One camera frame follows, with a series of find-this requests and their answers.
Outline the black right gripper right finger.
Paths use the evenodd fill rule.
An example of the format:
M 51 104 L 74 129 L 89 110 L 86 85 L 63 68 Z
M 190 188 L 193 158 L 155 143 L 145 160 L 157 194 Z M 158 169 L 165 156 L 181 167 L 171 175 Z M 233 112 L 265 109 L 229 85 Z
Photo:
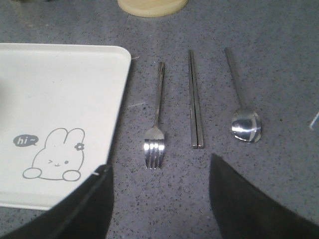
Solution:
M 318 225 L 271 199 L 212 154 L 210 203 L 224 239 L 317 239 Z

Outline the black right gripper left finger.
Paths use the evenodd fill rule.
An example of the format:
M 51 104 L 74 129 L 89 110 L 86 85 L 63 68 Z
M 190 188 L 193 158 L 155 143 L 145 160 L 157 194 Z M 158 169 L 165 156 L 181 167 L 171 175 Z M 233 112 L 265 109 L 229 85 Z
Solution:
M 52 209 L 3 238 L 104 239 L 113 208 L 113 168 L 104 164 Z

